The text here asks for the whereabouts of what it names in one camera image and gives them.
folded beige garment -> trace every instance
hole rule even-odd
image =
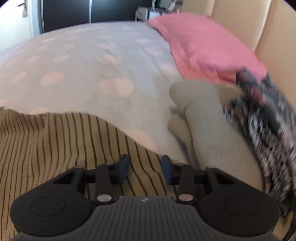
[[[173,84],[170,96],[183,116],[172,115],[168,128],[187,146],[191,164],[195,168],[215,166],[262,190],[257,161],[222,111],[222,103],[241,94],[241,90],[235,86],[204,81]],[[285,236],[291,217],[289,221],[279,221],[274,231],[276,236],[281,239]]]

bed sheet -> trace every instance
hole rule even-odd
[[[0,106],[94,114],[148,149],[185,162],[167,129],[174,108],[169,87],[177,81],[183,78],[168,43],[144,23],[60,29],[0,53]]]

white door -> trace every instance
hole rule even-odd
[[[23,0],[8,0],[0,8],[0,52],[32,37],[29,18],[23,18]]]

bedside table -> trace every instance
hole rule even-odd
[[[152,8],[152,7],[138,7],[136,10],[135,21],[147,22],[149,19],[158,16],[166,15],[169,11],[165,9]]]

white logo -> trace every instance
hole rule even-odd
[[[145,197],[145,198],[142,198],[141,201],[142,201],[142,202],[148,202],[149,199]]]

